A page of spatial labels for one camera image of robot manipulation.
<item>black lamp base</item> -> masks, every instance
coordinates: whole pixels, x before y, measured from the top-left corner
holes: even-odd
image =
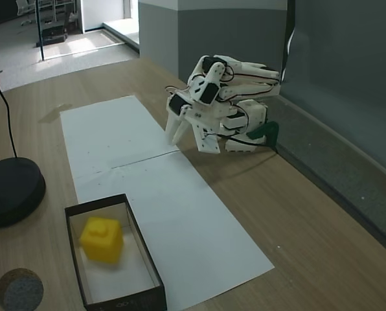
[[[20,222],[38,208],[46,190],[35,162],[22,157],[0,161],[0,227]]]

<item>open box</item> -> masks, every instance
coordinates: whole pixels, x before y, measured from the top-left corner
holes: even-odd
[[[78,285],[88,311],[167,310],[163,282],[124,194],[65,209]],[[118,264],[88,260],[79,238],[89,217],[117,219],[124,237]]]

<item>robotic hand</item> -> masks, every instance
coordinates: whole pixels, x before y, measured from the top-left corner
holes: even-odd
[[[219,154],[218,139],[227,151],[275,148],[279,126],[267,121],[267,106],[255,99],[279,94],[278,72],[258,63],[228,56],[200,58],[184,90],[167,87],[166,136],[177,144],[192,127],[200,152]]]

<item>gray wall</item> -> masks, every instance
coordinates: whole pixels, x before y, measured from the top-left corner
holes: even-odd
[[[174,10],[139,3],[140,55],[187,81],[203,55],[228,55],[281,70],[285,10]]]
[[[298,1],[282,94],[386,167],[386,0]]]
[[[179,77],[187,81],[203,55],[228,55],[281,70],[285,10],[179,11]]]
[[[177,11],[139,3],[140,56],[179,76]]]

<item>yellow cube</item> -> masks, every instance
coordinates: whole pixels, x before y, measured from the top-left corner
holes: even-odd
[[[124,244],[118,220],[90,217],[79,239],[88,259],[116,264]]]

